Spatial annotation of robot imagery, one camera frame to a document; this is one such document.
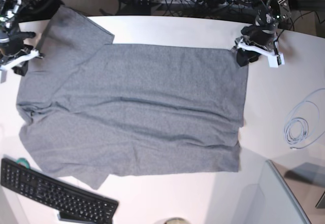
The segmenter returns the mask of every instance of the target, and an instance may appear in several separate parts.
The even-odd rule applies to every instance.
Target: electronic device
[[[73,187],[26,168],[10,159],[1,161],[1,185],[83,223],[112,223],[118,202]]]
[[[320,197],[319,201],[316,204],[317,209],[325,209],[325,192]]]

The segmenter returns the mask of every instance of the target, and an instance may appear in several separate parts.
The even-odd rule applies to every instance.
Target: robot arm
[[[31,45],[24,44],[25,39],[36,36],[34,32],[21,32],[19,21],[20,12],[25,10],[30,14],[40,13],[53,0],[48,0],[36,10],[24,9],[22,0],[0,0],[0,83],[5,82],[9,69],[14,73],[25,76],[28,70],[28,61],[43,55]]]
[[[284,64],[284,56],[278,51],[276,29],[280,22],[290,18],[288,0],[258,0],[253,8],[258,10],[255,24],[244,27],[242,36],[235,40],[237,63],[246,66],[265,55],[269,66],[277,68]]]

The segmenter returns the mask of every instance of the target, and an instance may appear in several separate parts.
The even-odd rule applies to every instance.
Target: metal bracket
[[[11,68],[25,62],[31,60],[35,57],[40,56],[40,52],[38,50],[31,50],[30,54],[22,55],[12,61],[8,62],[5,65],[0,65],[0,83],[4,83],[6,81],[7,71]]]
[[[241,48],[243,50],[249,50],[249,51],[255,51],[261,55],[265,55],[269,60],[269,66],[271,68],[278,68],[279,65],[284,65],[284,56],[283,53],[279,52],[279,54],[275,54],[274,51],[266,51],[262,48],[256,47],[254,45],[247,45],[244,42],[244,39],[241,38],[241,40],[237,44],[237,48]]]

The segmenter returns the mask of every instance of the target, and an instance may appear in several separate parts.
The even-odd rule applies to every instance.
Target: white cable
[[[322,91],[322,90],[325,90],[325,88],[319,88],[319,89],[315,90],[314,92],[310,93],[309,95],[307,95],[287,115],[287,117],[285,119],[284,128],[283,128],[283,136],[284,136],[285,141],[287,142],[287,144],[290,145],[290,148],[291,149],[303,149],[303,148],[306,148],[309,145],[311,145],[314,142],[316,142],[323,134],[325,134],[325,131],[323,131],[319,136],[316,137],[316,139],[314,139],[311,143],[309,143],[309,144],[307,144],[305,146],[302,146],[302,147],[294,147],[293,146],[293,145],[302,143],[306,139],[309,139],[314,134],[316,128],[318,127],[318,124],[319,124],[319,116],[320,116],[319,107],[315,103],[309,101],[308,99],[310,97],[312,97],[314,94],[316,94],[316,93],[318,93],[319,91]],[[303,119],[301,117],[294,117],[296,115],[296,113],[299,111],[299,109],[303,105],[305,105],[306,103],[310,103],[317,110],[317,125],[313,128],[313,130],[311,131],[311,133],[309,133],[309,128],[308,128],[308,122],[307,122],[307,120],[305,120],[305,119]],[[300,133],[299,133],[298,136],[293,136],[293,134],[291,133],[291,129],[296,124],[298,124],[300,126]]]

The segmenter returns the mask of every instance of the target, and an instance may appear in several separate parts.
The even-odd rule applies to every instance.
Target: wire bundle
[[[170,1],[170,4],[168,4],[167,0],[165,0],[167,10],[163,14],[168,16],[179,16],[179,17],[195,17],[195,18],[210,18],[210,19],[219,19],[221,16],[224,16],[225,14],[231,14],[231,15],[242,15],[247,17],[249,19],[249,22],[253,22],[255,19],[255,15],[250,14],[243,14],[242,8],[240,5],[238,5],[238,10],[231,9],[233,4],[236,1],[232,3],[225,3],[226,6],[222,7],[210,7],[206,4],[206,1],[204,0],[204,4],[199,4],[198,2],[194,0],[179,0],[181,2],[181,5],[183,7],[182,10],[179,11],[171,11],[170,5],[174,2],[174,0]]]
[[[304,13],[304,14],[301,14],[301,15],[300,15],[299,17],[297,17],[294,21],[292,21],[292,19],[291,19],[291,26],[290,26],[289,30],[292,29],[292,27],[295,26],[295,23],[296,23],[300,18],[302,18],[303,16],[306,16],[306,15],[308,15],[308,14],[310,14],[310,13],[313,13],[313,12],[316,14],[319,24],[322,24],[322,23],[325,22],[325,20],[323,20],[323,21],[320,20],[319,15],[318,15],[317,12],[315,12],[315,11],[310,11],[310,12],[306,12],[306,13]],[[285,31],[285,29],[283,29],[283,30],[279,33],[279,35],[277,36],[277,38],[275,39],[275,41],[278,41],[278,40],[279,40],[280,36],[283,34],[284,31]]]
[[[323,134],[325,134],[325,131],[323,131],[320,135],[318,135],[313,141],[311,141],[309,144],[305,146],[295,146],[297,144],[303,143],[305,140],[310,139],[310,137],[313,136],[315,130],[317,129],[317,126],[319,124],[319,117],[320,117],[320,112],[319,112],[319,107],[311,102],[309,99],[316,93],[320,91],[324,91],[325,88],[320,88],[315,90],[314,92],[310,93],[307,95],[301,102],[299,102],[287,115],[285,119],[285,124],[283,127],[283,136],[287,144],[290,145],[291,149],[304,149],[308,147],[309,145],[315,143]],[[317,111],[317,125],[313,128],[311,132],[309,132],[309,125],[308,121],[302,117],[295,117],[295,115],[298,113],[298,111],[306,104],[311,104]],[[294,136],[292,133],[293,127],[298,125],[300,128],[300,132],[298,133],[297,136]]]

